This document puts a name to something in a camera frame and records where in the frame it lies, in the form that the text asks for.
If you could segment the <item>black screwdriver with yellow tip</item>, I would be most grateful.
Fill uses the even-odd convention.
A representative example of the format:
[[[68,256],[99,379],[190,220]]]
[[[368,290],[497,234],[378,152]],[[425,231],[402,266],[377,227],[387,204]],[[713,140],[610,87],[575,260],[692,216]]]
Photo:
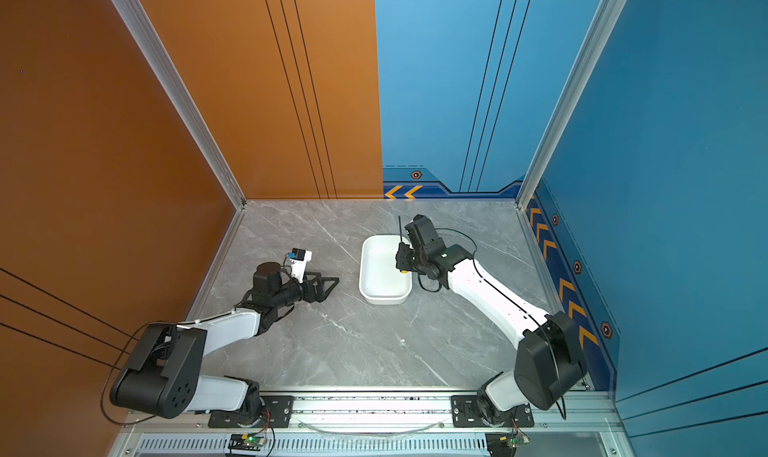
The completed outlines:
[[[398,232],[399,232],[399,242],[398,242],[398,246],[399,246],[399,245],[409,245],[409,244],[407,244],[407,243],[405,242],[405,240],[404,240],[404,236],[403,236],[403,224],[402,224],[402,217],[401,217],[401,216],[398,216],[398,217],[397,217],[397,220],[398,220]]]

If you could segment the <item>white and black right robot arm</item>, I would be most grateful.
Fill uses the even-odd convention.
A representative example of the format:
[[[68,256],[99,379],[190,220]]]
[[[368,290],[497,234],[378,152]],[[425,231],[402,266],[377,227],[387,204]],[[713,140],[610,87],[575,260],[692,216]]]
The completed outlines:
[[[507,288],[460,245],[448,246],[431,219],[416,215],[405,226],[409,241],[398,244],[396,268],[426,277],[464,298],[508,338],[516,351],[514,369],[486,381],[476,394],[481,418],[490,426],[512,410],[555,406],[565,418],[565,394],[581,382],[588,365],[579,326],[562,311],[545,311]]]

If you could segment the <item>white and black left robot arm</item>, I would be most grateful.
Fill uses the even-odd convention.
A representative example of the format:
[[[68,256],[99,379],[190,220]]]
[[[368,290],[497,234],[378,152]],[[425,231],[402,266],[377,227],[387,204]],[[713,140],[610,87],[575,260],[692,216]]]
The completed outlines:
[[[213,424],[265,424],[267,406],[258,383],[207,376],[202,372],[204,359],[266,333],[299,302],[326,301],[339,282],[337,277],[278,262],[260,264],[251,288],[229,312],[187,322],[153,322],[137,333],[120,373],[105,388],[108,402],[149,418],[173,419],[193,412],[210,414]]]

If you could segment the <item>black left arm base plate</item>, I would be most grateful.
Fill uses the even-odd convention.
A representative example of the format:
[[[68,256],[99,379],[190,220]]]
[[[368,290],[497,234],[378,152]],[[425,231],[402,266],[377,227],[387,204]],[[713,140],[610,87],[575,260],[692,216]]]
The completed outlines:
[[[294,397],[291,395],[261,396],[255,411],[212,411],[208,427],[214,429],[284,429],[289,426]]]

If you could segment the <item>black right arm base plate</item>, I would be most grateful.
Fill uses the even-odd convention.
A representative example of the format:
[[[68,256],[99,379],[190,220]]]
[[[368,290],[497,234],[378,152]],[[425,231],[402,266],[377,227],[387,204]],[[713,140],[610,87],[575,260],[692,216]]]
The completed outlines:
[[[456,428],[533,428],[533,413],[528,405],[519,405],[496,417],[484,417],[477,395],[453,395],[450,397],[453,426]]]

